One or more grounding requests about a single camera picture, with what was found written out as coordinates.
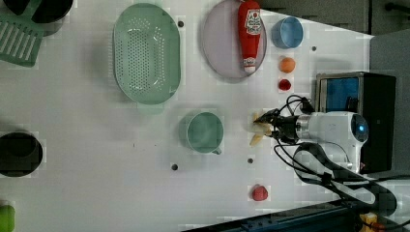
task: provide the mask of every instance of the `red ketchup bottle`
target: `red ketchup bottle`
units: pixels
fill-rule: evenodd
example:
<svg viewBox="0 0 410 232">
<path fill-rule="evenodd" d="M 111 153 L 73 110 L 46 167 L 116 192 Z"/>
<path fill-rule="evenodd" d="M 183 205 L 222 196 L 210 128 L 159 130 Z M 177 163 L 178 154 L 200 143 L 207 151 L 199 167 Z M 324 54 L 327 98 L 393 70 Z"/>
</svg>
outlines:
<svg viewBox="0 0 410 232">
<path fill-rule="evenodd" d="M 241 4 L 238 11 L 238 27 L 245 72 L 254 73 L 262 29 L 260 7 L 257 2 L 248 0 Z"/>
</svg>

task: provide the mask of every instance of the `blue bowl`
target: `blue bowl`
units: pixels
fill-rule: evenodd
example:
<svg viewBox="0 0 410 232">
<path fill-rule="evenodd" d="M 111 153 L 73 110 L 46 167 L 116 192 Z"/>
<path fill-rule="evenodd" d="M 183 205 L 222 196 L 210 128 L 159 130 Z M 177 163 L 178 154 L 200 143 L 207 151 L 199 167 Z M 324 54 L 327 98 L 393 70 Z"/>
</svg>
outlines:
<svg viewBox="0 0 410 232">
<path fill-rule="evenodd" d="M 304 39 L 304 28 L 296 17 L 279 21 L 272 30 L 275 46 L 288 49 L 298 47 Z"/>
</svg>

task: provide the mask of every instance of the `orange toy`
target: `orange toy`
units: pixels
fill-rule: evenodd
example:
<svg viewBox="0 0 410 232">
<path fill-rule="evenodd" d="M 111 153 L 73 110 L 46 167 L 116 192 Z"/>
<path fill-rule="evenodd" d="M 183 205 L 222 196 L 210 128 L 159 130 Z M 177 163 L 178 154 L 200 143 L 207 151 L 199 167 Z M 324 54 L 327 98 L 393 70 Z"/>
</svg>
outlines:
<svg viewBox="0 0 410 232">
<path fill-rule="evenodd" d="M 296 62 L 292 58 L 286 57 L 280 62 L 280 70 L 284 73 L 292 73 L 295 67 Z"/>
</svg>

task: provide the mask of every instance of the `mug handle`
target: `mug handle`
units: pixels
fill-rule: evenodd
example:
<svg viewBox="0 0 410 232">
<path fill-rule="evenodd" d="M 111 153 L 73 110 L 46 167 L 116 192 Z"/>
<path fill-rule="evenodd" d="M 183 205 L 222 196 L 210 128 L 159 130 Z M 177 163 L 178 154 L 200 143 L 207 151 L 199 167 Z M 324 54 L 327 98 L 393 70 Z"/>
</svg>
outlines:
<svg viewBox="0 0 410 232">
<path fill-rule="evenodd" d="M 220 150 L 220 148 L 215 149 L 214 152 L 212 152 L 214 154 L 220 155 L 222 153 L 222 151 Z"/>
</svg>

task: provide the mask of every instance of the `small red object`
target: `small red object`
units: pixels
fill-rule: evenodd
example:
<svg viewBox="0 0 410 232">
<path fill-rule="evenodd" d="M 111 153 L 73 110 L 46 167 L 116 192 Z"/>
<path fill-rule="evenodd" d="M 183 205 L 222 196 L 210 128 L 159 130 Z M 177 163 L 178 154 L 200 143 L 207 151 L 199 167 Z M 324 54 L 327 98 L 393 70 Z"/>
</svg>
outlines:
<svg viewBox="0 0 410 232">
<path fill-rule="evenodd" d="M 282 91 L 288 91 L 290 90 L 291 87 L 292 87 L 292 84 L 287 79 L 283 79 L 279 83 L 279 89 Z"/>
<path fill-rule="evenodd" d="M 268 198 L 268 191 L 263 186 L 256 186 L 252 192 L 252 198 L 255 201 L 263 201 Z"/>
<path fill-rule="evenodd" d="M 382 223 L 374 222 L 371 224 L 372 229 L 375 232 L 385 232 L 386 231 L 386 226 Z"/>
</svg>

